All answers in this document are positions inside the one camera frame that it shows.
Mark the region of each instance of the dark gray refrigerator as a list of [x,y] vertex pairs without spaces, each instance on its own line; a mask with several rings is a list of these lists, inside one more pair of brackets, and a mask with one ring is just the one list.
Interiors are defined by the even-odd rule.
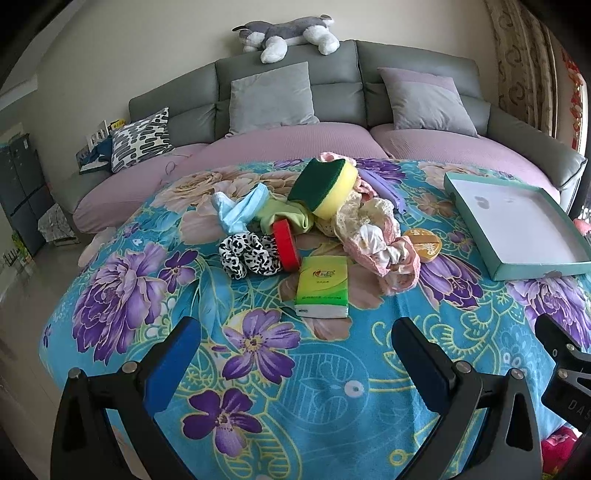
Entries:
[[45,244],[37,222],[54,200],[28,134],[0,147],[0,204],[29,253],[35,255]]

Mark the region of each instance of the sofa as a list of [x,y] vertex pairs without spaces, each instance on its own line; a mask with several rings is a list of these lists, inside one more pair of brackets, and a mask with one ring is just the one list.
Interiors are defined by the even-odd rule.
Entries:
[[[544,188],[568,212],[586,159],[483,99],[473,60],[418,48],[341,42],[323,56],[290,47],[279,63],[257,52],[220,59],[129,101],[131,121],[168,106],[176,147],[115,175],[74,174],[54,195],[76,229],[96,233],[123,224],[163,185],[208,168],[256,160],[291,160],[335,151],[356,158],[438,161],[490,168]],[[307,61],[317,125],[279,127],[225,138],[233,80]],[[432,130],[394,130],[379,67],[452,77],[478,138]]]

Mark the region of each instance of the red roll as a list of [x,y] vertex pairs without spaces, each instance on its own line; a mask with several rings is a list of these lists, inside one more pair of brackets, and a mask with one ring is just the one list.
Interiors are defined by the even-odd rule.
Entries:
[[277,252],[281,266],[286,272],[295,272],[300,269],[301,257],[296,248],[296,240],[291,234],[289,221],[284,218],[273,223],[273,234],[277,243]]

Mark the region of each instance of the purple flower print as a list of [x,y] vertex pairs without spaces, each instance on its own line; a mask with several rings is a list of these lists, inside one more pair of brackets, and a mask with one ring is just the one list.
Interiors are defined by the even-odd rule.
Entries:
[[356,161],[359,168],[373,171],[380,175],[384,180],[401,184],[406,178],[406,174],[402,171],[402,167],[392,161],[373,160],[371,158],[358,158]]
[[242,431],[262,432],[261,422],[244,413],[252,408],[252,400],[237,388],[226,390],[221,405],[219,395],[213,390],[193,395],[189,403],[206,415],[192,413],[183,419],[185,437],[200,440],[215,430],[216,448],[230,457],[240,455],[246,446]]
[[453,232],[448,233],[447,236],[463,252],[469,253],[470,249],[472,248],[472,245],[474,245],[474,241],[472,240],[472,238],[467,237],[464,233],[462,233],[459,230],[454,230]]
[[51,323],[49,323],[45,327],[45,331],[43,332],[43,346],[45,348],[49,347],[49,336],[51,335]]
[[142,322],[154,323],[161,311],[166,282],[149,274],[166,258],[160,245],[142,252],[113,253],[90,279],[74,309],[72,336],[78,351],[95,349],[94,360],[109,363],[115,350],[125,353]]
[[591,319],[585,310],[582,288],[574,277],[512,280],[505,283],[507,292],[524,306],[525,318],[532,330],[542,313],[571,334],[579,345],[591,346]]
[[139,230],[139,223],[133,223],[132,225],[126,225],[126,227],[123,229],[123,236],[124,236],[124,238],[129,238],[138,230]]
[[168,284],[168,293],[174,293],[179,285],[188,285],[195,280],[195,269],[187,265],[193,263],[198,254],[197,250],[187,250],[182,255],[180,252],[175,252],[164,263],[166,268],[160,271],[158,278]]
[[214,345],[212,347],[212,352],[216,353],[228,353],[230,349],[226,345]]
[[248,375],[256,365],[259,372],[277,385],[281,377],[290,377],[295,363],[287,355],[272,349],[296,348],[300,344],[300,332],[290,322],[281,322],[279,310],[255,309],[246,314],[242,321],[242,333],[224,327],[223,332],[230,343],[242,354],[226,362],[222,376],[226,380]]
[[299,165],[302,162],[303,162],[303,160],[301,158],[295,158],[293,160],[277,160],[273,164],[273,166],[275,168],[288,168],[288,167],[294,167],[296,165]]
[[448,301],[459,309],[473,310],[484,295],[478,284],[480,276],[480,270],[461,258],[439,254],[421,264],[418,282],[434,309]]

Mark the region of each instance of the plush dog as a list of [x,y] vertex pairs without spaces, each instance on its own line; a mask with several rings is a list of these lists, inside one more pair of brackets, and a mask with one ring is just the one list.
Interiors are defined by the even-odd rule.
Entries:
[[263,21],[248,22],[232,31],[240,31],[238,38],[245,52],[264,48],[261,62],[275,63],[283,60],[289,45],[311,43],[318,46],[322,55],[333,53],[340,46],[339,40],[328,29],[334,22],[328,15],[321,15],[275,25]]

